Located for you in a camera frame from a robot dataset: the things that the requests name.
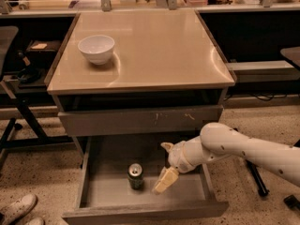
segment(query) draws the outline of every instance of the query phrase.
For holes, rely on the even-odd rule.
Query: shoe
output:
[[[9,225],[14,220],[25,216],[35,207],[37,201],[38,197],[35,194],[27,194],[9,206],[0,209],[0,213],[4,216],[1,225]]]
[[[44,220],[41,217],[36,217],[29,222],[26,222],[25,225],[44,225]]]

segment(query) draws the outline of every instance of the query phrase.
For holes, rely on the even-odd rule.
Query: speckled floor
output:
[[[57,118],[38,120],[47,134],[64,133]],[[7,122],[0,121],[0,133]],[[23,129],[18,131],[16,138],[34,136],[23,120],[19,122],[23,124]],[[300,139],[300,98],[274,98],[269,102],[258,99],[248,99],[245,102],[231,98],[225,103],[220,122],[238,128],[251,137],[293,145]],[[38,196],[37,206],[17,224],[24,224],[34,217],[43,217],[46,225],[66,224],[61,215],[74,207],[81,174],[80,165],[81,159],[72,144],[10,149],[1,169],[0,207],[33,192]],[[267,197],[261,198],[243,159],[228,157],[209,164],[208,169],[217,199],[230,204],[221,217],[145,224],[300,224],[300,212],[289,209],[283,202],[291,194],[300,200],[300,187],[259,169],[270,190]]]

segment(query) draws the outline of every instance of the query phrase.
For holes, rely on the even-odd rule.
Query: person's foot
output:
[[[14,220],[28,214],[37,204],[38,197],[35,194],[27,194],[13,202],[12,204],[0,209],[0,213],[4,216],[1,225],[8,225]]]
[[[28,222],[25,225],[44,225],[44,220],[41,217],[36,217]]]

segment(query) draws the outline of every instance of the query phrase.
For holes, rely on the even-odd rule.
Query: white bowl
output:
[[[78,44],[82,55],[96,65],[106,64],[113,56],[114,40],[104,35],[86,37]]]

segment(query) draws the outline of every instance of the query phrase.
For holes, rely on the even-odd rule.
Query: soda can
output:
[[[143,186],[143,167],[133,163],[128,168],[128,181],[132,189],[138,190]]]

